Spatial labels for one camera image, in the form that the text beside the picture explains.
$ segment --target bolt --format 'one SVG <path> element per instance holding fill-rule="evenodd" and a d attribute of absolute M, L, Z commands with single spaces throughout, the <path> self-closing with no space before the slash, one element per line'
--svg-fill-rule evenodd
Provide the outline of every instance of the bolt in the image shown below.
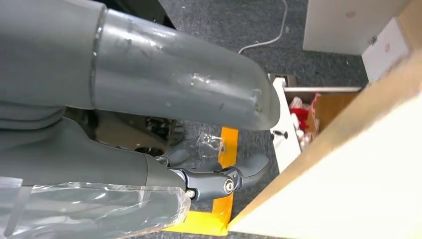
<path fill-rule="evenodd" d="M 225 192 L 226 194 L 230 194 L 230 193 L 232 193 L 232 192 L 233 192 L 233 190 L 234 190 L 234 183 L 233 183 L 233 180 L 231 180 L 231 179 L 227 179 L 227 180 L 224 182 L 224 192 Z"/>
<path fill-rule="evenodd" d="M 195 197 L 195 195 L 196 195 L 196 193 L 195 193 L 194 190 L 189 189 L 189 190 L 186 191 L 186 197 L 188 197 L 188 198 L 192 199 L 192 198 Z"/>

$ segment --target plastic wrap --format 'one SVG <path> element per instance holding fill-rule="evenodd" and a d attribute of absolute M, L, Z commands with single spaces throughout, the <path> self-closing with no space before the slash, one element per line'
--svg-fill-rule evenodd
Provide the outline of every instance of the plastic wrap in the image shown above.
<path fill-rule="evenodd" d="M 191 200 L 178 187 L 69 182 L 34 186 L 8 239 L 114 239 L 183 222 Z"/>
<path fill-rule="evenodd" d="M 0 177 L 0 239 L 4 238 L 7 222 L 19 195 L 22 179 Z"/>

